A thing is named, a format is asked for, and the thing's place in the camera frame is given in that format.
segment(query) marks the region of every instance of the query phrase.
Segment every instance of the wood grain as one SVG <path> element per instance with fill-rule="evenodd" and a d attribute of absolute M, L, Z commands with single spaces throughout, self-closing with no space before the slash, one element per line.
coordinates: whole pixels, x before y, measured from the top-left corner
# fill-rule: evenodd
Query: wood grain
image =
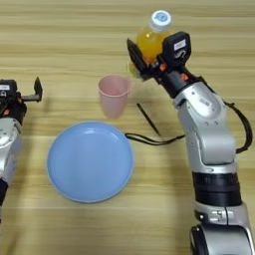
<path fill-rule="evenodd" d="M 64 128 L 87 120 L 154 137 L 139 113 L 142 103 L 165 137 L 182 129 L 166 92 L 153 81 L 134 81 L 126 113 L 107 120 L 98 104 L 98 81 L 126 75 L 126 38 L 156 9 L 172 13 L 172 32 L 192 39 L 189 68 L 222 98 L 236 102 L 255 125 L 255 2 L 253 0 L 1 0 L 0 77 L 32 92 L 37 76 L 44 101 L 29 105 L 24 147 L 3 210 L 1 255 L 188 254 L 195 224 L 193 189 L 184 141 L 163 147 L 133 142 L 135 170 L 121 194 L 98 204 L 59 195 L 45 165 Z M 242 125 L 229 112 L 241 144 Z M 254 146 L 237 157 L 242 196 L 255 230 Z"/>

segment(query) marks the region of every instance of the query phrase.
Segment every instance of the plastic cup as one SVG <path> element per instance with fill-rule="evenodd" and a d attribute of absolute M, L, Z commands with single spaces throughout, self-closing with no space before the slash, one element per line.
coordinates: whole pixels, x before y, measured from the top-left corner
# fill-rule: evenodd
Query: plastic cup
<path fill-rule="evenodd" d="M 127 105 L 130 79 L 117 75 L 105 76 L 99 82 L 99 90 L 103 113 L 110 119 L 120 117 Z"/>

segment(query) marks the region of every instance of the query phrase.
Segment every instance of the white bottle cap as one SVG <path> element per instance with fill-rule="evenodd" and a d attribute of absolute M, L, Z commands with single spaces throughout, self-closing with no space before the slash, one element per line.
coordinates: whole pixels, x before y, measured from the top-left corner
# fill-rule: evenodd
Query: white bottle cap
<path fill-rule="evenodd" d="M 166 31 L 170 23 L 171 23 L 170 14 L 166 11 L 158 10 L 151 15 L 151 19 L 148 25 L 153 32 L 160 33 Z"/>

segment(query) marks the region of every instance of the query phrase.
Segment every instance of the orange juice bottle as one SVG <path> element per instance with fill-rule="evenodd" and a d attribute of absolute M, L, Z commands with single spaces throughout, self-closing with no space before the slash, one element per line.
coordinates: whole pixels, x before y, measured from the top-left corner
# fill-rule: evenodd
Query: orange juice bottle
<path fill-rule="evenodd" d="M 156 60 L 156 55 L 162 52 L 162 42 L 170 35 L 171 16 L 168 12 L 155 11 L 146 27 L 137 34 L 136 43 L 149 64 Z"/>

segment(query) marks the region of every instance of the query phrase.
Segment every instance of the orange liquid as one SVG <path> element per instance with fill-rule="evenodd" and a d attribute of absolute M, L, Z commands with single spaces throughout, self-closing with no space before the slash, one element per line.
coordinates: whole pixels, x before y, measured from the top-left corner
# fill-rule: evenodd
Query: orange liquid
<path fill-rule="evenodd" d="M 162 42 L 169 35 L 169 31 L 155 33 L 149 27 L 143 28 L 137 34 L 136 43 L 147 63 L 156 61 L 156 55 L 162 53 Z"/>

